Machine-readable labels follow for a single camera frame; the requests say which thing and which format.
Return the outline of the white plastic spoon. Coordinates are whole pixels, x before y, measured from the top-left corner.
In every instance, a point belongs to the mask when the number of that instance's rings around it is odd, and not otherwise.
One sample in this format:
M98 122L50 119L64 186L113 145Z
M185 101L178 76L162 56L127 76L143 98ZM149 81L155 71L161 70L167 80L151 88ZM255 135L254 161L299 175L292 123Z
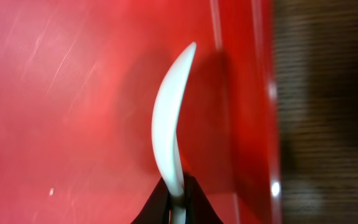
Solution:
M158 89L152 113L154 158L170 196L170 223L185 224L185 184L177 141L177 124L196 52L192 42L173 62Z

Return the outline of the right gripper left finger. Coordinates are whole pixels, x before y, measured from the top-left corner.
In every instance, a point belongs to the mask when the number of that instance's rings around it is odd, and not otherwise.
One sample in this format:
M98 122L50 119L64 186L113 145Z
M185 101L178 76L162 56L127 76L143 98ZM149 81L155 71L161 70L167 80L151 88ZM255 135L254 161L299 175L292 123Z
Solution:
M169 224L170 194L161 178L131 224Z

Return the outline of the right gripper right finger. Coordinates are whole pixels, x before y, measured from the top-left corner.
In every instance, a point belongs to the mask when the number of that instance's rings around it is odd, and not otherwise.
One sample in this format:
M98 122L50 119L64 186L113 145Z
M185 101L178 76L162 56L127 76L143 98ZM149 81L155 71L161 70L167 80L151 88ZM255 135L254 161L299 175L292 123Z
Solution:
M184 174L186 224L223 224L196 178Z

